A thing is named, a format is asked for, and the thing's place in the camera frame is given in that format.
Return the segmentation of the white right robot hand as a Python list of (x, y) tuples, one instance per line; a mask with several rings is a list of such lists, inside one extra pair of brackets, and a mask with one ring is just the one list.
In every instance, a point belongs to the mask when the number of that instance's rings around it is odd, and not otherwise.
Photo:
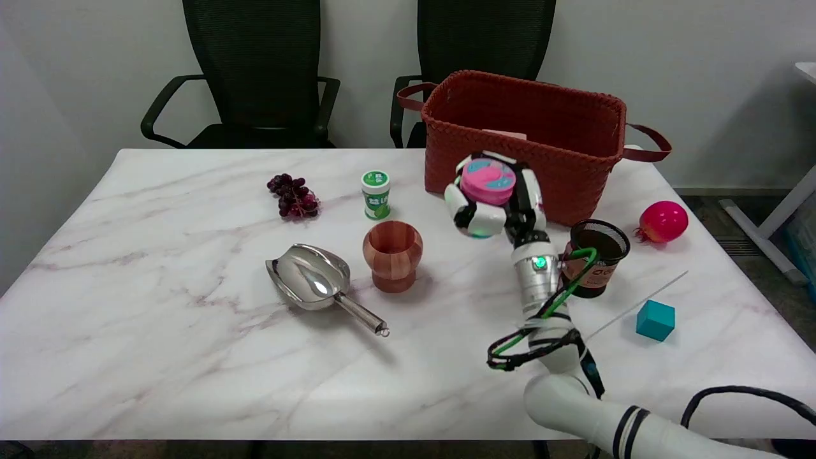
[(550, 241), (541, 186), (525, 162), (490, 152), (471, 154), (458, 163), (444, 198), (464, 235), (485, 239), (504, 232), (515, 248)]

